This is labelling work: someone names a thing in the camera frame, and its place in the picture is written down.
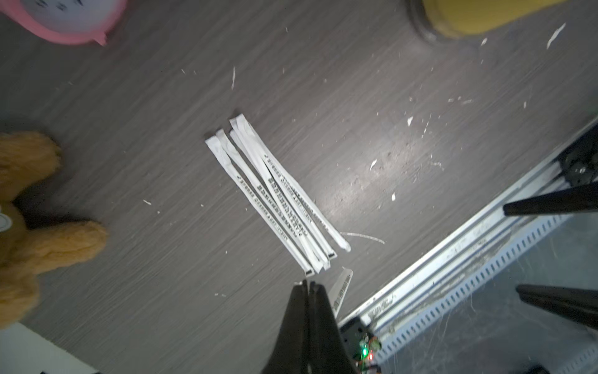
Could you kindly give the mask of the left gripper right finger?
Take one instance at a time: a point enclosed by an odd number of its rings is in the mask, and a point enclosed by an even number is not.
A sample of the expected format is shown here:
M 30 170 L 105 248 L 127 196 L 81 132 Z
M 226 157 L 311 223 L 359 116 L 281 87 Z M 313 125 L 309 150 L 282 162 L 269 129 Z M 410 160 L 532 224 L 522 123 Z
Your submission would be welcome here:
M 326 289 L 311 282 L 308 292 L 310 373 L 356 373 L 347 356 Z

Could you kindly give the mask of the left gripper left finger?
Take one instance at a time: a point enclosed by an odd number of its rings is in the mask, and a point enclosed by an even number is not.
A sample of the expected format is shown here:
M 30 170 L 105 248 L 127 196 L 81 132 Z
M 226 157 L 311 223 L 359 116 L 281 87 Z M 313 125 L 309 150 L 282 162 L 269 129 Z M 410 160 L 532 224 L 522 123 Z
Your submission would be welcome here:
M 308 335 L 308 285 L 303 280 L 291 290 L 272 355 L 262 373 L 307 373 Z

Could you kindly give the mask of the white straw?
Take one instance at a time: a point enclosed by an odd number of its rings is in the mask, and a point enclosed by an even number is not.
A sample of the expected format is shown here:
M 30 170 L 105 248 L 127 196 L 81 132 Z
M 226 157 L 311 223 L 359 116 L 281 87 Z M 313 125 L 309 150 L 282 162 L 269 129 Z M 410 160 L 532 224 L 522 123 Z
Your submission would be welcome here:
M 286 232 L 278 224 L 278 221 L 269 213 L 268 209 L 263 205 L 261 199 L 257 195 L 255 195 L 252 188 L 243 179 L 243 177 L 235 168 L 235 166 L 232 165 L 230 157 L 226 154 L 218 138 L 210 137 L 205 141 L 205 143 L 208 146 L 208 148 L 210 148 L 211 152 L 216 157 L 218 162 L 221 164 L 224 171 L 226 171 L 226 173 L 235 182 L 238 188 L 241 191 L 243 191 L 245 197 L 248 199 L 250 204 L 252 204 L 254 209 L 259 213 L 262 219 L 268 224 L 270 229 L 275 233 L 277 238 L 283 243 L 288 252 L 296 260 L 296 262 L 304 271 L 305 276 L 313 276 L 315 272 L 311 264 L 302 256 L 300 250 L 293 243 L 293 241 L 289 239 Z
M 326 255 L 329 258 L 334 258 L 336 257 L 336 252 L 321 232 L 321 228 L 328 233 L 329 237 L 341 249 L 350 252 L 351 247 L 349 242 L 332 226 L 305 190 L 274 157 L 247 118 L 244 115 L 238 115 L 236 118 L 230 120 L 230 124 L 241 139 L 248 143 L 250 149 L 255 151 L 264 161 L 267 168 L 272 172 L 280 190 L 293 207 L 295 214 L 301 219 L 305 228 L 317 243 L 319 243 Z
M 347 294 L 353 276 L 354 272 L 351 269 L 343 268 L 339 277 L 328 291 L 328 299 L 335 318 L 339 316 L 340 309 L 344 303 L 345 295 Z
M 318 226 L 312 221 L 307 210 L 302 206 L 292 188 L 286 182 L 278 168 L 274 165 L 266 149 L 259 145 L 252 128 L 244 115 L 230 120 L 231 135 L 235 133 L 246 151 L 251 154 L 255 169 L 264 175 L 267 188 L 280 205 L 285 218 L 292 224 L 300 242 L 311 246 L 314 256 L 323 263 L 325 269 L 330 268 L 330 260 L 337 257 L 336 252 L 326 241 Z
M 221 142 L 221 145 L 224 148 L 226 154 L 230 157 L 230 160 L 232 161 L 232 165 L 235 166 L 235 168 L 241 174 L 243 179 L 252 188 L 255 195 L 257 195 L 261 199 L 263 205 L 268 209 L 269 213 L 278 221 L 280 227 L 282 227 L 282 229 L 288 235 L 289 239 L 291 239 L 293 243 L 297 246 L 302 256 L 309 262 L 303 250 L 300 249 L 299 244 L 291 235 L 290 230 L 285 227 L 283 218 L 281 218 L 275 211 L 275 209 L 277 208 L 277 204 L 271 200 L 271 195 L 269 194 L 268 189 L 262 184 L 260 179 L 252 171 L 252 169 L 249 168 L 244 158 L 237 151 L 235 145 L 233 145 L 233 143 L 228 139 L 226 133 L 222 129 L 219 129 L 218 131 L 216 131 L 216 135 L 214 137 L 218 138 L 218 140 Z
M 267 168 L 264 161 L 258 154 L 251 150 L 248 143 L 241 139 L 235 130 L 230 131 L 230 137 L 240 150 L 250 160 L 255 170 L 264 181 L 264 186 L 271 195 L 271 200 L 277 204 L 275 211 L 283 218 L 285 227 L 290 230 L 291 235 L 303 250 L 306 258 L 311 263 L 314 270 L 319 273 L 330 269 L 330 261 L 326 260 L 317 242 L 309 235 L 300 218 L 297 217 L 290 202 L 280 190 L 272 172 Z

